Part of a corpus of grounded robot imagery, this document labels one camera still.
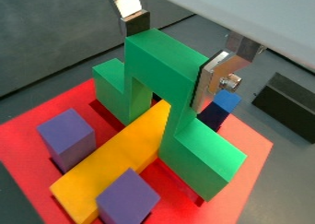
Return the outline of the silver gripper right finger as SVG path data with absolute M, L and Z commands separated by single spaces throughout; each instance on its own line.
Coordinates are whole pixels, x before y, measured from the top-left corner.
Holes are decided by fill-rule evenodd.
M 218 51 L 198 68 L 194 94 L 190 107 L 201 113 L 220 90 L 233 92 L 241 83 L 234 72 L 253 61 L 264 46 L 232 31 L 226 38 L 225 49 Z

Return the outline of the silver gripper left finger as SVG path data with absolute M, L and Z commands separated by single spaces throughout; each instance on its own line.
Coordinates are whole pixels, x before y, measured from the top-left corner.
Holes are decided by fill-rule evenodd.
M 149 29 L 149 12 L 140 0 L 110 0 L 117 12 L 121 33 L 125 37 Z

